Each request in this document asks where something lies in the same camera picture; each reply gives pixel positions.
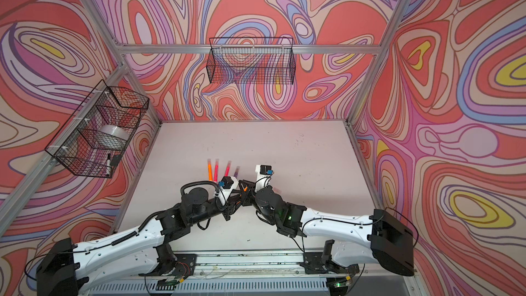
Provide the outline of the pink highlighter pen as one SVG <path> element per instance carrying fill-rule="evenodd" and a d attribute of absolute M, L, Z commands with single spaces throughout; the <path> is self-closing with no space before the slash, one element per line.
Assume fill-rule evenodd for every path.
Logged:
<path fill-rule="evenodd" d="M 229 160 L 229 161 L 227 162 L 227 166 L 226 166 L 226 168 L 225 168 L 225 174 L 224 174 L 224 176 L 229 176 L 229 175 L 230 175 L 230 168 L 231 168 L 231 160 Z"/>
<path fill-rule="evenodd" d="M 214 165 L 214 175 L 213 175 L 213 180 L 214 182 L 218 182 L 219 181 L 219 159 L 216 159 L 215 160 L 215 165 Z"/>

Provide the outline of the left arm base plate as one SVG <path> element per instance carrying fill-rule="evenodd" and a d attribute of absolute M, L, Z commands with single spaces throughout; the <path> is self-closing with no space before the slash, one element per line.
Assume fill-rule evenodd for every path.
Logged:
<path fill-rule="evenodd" d="M 146 274 L 139 276 L 173 276 L 187 278 L 194 275 L 197 263 L 197 254 L 183 253 L 173 256 L 164 256 L 157 259 L 156 266 Z"/>

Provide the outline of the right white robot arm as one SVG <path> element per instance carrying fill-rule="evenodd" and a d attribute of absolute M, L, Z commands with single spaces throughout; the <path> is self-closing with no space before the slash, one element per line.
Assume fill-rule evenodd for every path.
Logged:
<path fill-rule="evenodd" d="M 414 275 L 413 232 L 387 210 L 345 216 L 321 212 L 282 199 L 272 186 L 241 180 L 242 204 L 251 204 L 260 220 L 288 238 L 323 237 L 320 272 L 355 274 L 359 264 Z"/>

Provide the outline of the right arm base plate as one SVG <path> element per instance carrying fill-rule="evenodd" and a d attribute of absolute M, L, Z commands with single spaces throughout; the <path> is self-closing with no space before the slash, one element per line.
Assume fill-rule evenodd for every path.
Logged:
<path fill-rule="evenodd" d="M 349 267 L 342 267 L 323 256 L 322 252 L 306 252 L 303 254 L 303 261 L 299 263 L 306 274 L 346 274 L 353 277 L 360 273 L 358 264 L 351 264 Z"/>

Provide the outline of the orange highlighter pen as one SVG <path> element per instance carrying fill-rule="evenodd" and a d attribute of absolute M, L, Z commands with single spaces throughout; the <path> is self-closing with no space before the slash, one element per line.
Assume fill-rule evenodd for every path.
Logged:
<path fill-rule="evenodd" d="M 211 159 L 208 159 L 208 180 L 214 181 Z"/>

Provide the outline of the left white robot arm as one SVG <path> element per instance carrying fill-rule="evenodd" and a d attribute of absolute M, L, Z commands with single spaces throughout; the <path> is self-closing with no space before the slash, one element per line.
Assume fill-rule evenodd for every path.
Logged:
<path fill-rule="evenodd" d="M 182 201 L 150 214 L 139 226 L 80 243 L 65 238 L 45 254 L 35 273 L 38 295 L 80 295 L 130 275 L 168 275 L 178 265 L 171 242 L 192 227 L 222 216 L 229 220 L 241 207 L 245 191 L 219 187 L 213 198 L 197 185 L 182 193 Z"/>

